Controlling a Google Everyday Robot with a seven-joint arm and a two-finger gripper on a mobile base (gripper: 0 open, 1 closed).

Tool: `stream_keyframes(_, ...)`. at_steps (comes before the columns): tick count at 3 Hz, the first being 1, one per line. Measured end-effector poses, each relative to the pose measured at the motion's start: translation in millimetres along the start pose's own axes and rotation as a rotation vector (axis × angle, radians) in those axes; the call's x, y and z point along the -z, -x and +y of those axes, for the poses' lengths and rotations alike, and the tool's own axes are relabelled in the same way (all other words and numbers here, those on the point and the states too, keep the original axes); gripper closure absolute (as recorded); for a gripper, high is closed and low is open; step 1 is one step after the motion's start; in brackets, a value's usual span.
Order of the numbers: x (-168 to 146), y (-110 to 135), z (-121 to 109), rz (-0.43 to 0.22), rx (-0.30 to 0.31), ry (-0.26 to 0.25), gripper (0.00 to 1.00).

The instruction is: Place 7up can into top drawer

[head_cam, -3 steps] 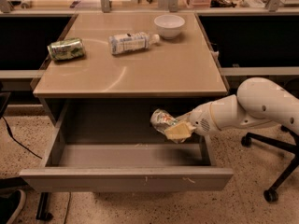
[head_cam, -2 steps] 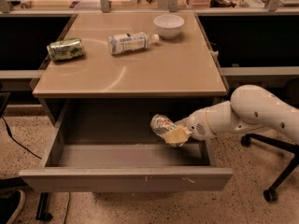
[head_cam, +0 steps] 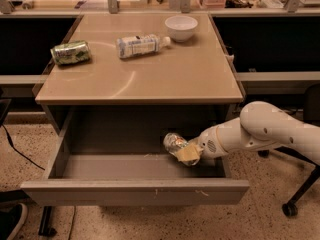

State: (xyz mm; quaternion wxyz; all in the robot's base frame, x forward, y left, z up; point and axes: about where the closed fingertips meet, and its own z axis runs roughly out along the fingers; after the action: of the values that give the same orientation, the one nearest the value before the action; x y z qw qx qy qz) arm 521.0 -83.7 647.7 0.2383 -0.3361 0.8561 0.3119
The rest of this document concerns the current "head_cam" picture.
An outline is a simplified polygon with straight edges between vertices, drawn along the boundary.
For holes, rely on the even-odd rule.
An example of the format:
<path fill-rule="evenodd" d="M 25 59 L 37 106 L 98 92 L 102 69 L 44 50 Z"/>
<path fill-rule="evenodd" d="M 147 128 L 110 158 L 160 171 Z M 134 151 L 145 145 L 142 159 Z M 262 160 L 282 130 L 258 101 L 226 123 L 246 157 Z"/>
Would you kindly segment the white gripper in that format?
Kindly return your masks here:
<path fill-rule="evenodd" d="M 204 130 L 198 137 L 190 140 L 190 144 L 175 153 L 178 161 L 187 166 L 197 164 L 200 158 L 215 159 L 226 155 L 227 151 L 223 148 L 218 138 L 217 126 Z"/>

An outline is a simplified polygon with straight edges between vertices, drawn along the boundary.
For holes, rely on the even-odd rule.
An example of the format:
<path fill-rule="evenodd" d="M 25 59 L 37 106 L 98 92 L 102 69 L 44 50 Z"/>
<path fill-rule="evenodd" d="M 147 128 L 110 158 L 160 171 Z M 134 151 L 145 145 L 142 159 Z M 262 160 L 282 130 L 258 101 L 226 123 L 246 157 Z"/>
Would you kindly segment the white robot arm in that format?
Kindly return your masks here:
<path fill-rule="evenodd" d="M 251 102 L 238 118 L 207 128 L 174 156 L 194 165 L 200 159 L 214 159 L 236 150 L 263 151 L 291 148 L 320 164 L 320 128 L 299 121 L 267 102 Z"/>

